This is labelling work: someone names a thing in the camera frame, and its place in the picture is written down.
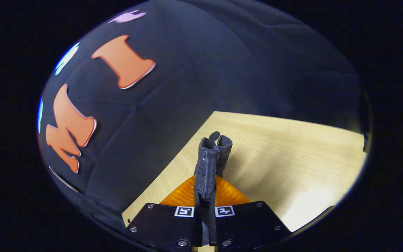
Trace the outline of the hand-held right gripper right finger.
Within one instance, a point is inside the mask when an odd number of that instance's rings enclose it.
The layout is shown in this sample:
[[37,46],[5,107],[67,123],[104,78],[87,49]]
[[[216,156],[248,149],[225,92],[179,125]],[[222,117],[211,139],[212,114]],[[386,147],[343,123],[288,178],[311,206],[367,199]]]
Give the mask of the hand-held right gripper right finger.
[[215,182],[216,251],[264,251],[292,236],[266,202],[251,202],[219,176]]

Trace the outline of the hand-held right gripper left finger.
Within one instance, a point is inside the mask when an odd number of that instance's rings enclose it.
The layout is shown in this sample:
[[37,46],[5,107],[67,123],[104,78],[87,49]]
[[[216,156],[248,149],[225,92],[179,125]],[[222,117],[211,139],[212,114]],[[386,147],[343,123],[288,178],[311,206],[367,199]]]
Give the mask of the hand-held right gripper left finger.
[[160,204],[145,203],[125,228],[124,237],[156,252],[196,252],[203,229],[194,182],[195,176],[190,177]]

